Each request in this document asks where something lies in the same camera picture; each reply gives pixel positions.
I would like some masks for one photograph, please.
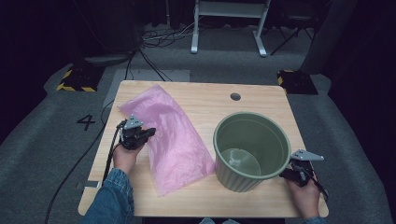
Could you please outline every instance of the person's right hand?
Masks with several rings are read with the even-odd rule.
[[[291,190],[294,203],[300,211],[302,218],[308,219],[310,217],[318,217],[320,191],[314,181],[309,180],[306,186],[300,188],[296,183],[287,179],[285,180]]]

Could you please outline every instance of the pink plastic bag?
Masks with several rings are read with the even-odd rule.
[[[177,102],[155,85],[119,106],[147,128],[156,128],[148,140],[149,162],[158,193],[163,196],[211,175],[215,163],[201,137]]]

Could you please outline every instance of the green ceramic pot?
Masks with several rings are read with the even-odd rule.
[[[216,175],[227,189],[246,192],[273,178],[290,160],[290,142],[267,117],[238,112],[223,119],[215,130]]]

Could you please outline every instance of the denim jacket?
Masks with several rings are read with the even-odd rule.
[[[134,219],[134,196],[128,176],[120,169],[113,168],[108,174],[104,185],[82,219],[85,223],[131,224]],[[210,218],[204,218],[202,224],[213,224]],[[228,220],[225,223],[237,223]],[[311,217],[303,224],[325,224],[322,217]]]

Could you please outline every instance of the hand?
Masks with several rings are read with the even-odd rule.
[[[129,176],[136,165],[137,154],[139,154],[143,146],[135,150],[128,150],[121,144],[117,145],[113,152],[114,167],[121,169]]]
[[[309,180],[308,184],[300,188],[294,182],[286,180],[291,193],[293,195],[294,203],[297,209],[300,211],[303,219],[308,219],[310,217],[318,217],[318,203],[320,191],[315,185],[313,180]]]

